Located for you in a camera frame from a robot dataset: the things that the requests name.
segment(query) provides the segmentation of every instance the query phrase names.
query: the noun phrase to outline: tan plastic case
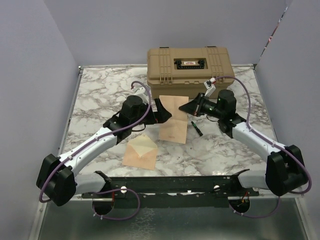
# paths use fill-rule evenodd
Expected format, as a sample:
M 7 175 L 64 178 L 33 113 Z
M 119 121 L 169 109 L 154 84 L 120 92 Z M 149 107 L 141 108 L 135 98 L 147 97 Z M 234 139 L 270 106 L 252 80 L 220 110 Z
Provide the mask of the tan plastic case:
M 147 53 L 147 82 L 154 99 L 160 95 L 194 99 L 206 92 L 205 81 L 219 76 L 235 76 L 225 47 L 160 47 Z M 216 99 L 233 82 L 232 78 L 219 79 L 210 98 Z

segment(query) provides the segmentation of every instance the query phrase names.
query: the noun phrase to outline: black marker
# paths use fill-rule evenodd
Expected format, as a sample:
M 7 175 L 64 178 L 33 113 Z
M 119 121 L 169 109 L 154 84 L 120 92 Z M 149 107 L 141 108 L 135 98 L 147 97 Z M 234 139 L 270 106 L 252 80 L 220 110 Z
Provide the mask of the black marker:
M 196 132 L 199 134 L 200 137 L 204 135 L 193 121 L 191 121 L 191 124 L 192 126 L 194 126 Z

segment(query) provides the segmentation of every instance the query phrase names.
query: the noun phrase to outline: wall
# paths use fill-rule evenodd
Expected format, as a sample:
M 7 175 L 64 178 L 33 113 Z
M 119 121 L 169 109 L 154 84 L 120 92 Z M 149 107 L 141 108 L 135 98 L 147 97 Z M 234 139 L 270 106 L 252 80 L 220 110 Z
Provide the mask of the wall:
M 43 158 L 57 153 L 77 64 L 42 0 L 0 7 L 0 239 L 28 238 Z
M 44 0 L 80 65 L 145 64 L 158 47 L 224 46 L 258 63 L 286 0 Z
M 312 176 L 306 201 L 314 226 L 320 226 L 319 39 L 320 2 L 293 0 L 256 69 L 279 141 L 301 148 Z

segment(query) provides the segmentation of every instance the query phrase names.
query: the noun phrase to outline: brown paper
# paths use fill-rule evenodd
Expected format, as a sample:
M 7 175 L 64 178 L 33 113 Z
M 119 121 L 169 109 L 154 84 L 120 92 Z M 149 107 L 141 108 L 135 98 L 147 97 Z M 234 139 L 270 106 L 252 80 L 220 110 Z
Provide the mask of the brown paper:
M 159 96 L 162 105 L 172 117 L 160 124 L 159 139 L 174 143 L 185 144 L 187 139 L 187 114 L 179 110 L 179 107 L 189 102 L 187 96 Z
M 131 139 L 124 153 L 122 165 L 154 170 L 158 146 L 146 135 Z

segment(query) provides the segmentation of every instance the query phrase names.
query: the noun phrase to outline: brown envelope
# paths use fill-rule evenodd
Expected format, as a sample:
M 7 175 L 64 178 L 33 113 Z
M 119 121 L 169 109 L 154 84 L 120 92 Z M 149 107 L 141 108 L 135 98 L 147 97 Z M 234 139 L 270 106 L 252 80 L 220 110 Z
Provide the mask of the brown envelope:
M 122 165 L 154 170 L 158 146 L 146 135 L 131 139 L 126 146 Z
M 189 102 L 187 96 L 159 96 L 162 105 L 172 117 L 160 124 L 159 139 L 174 143 L 186 144 L 187 139 L 187 114 L 179 110 L 179 107 Z

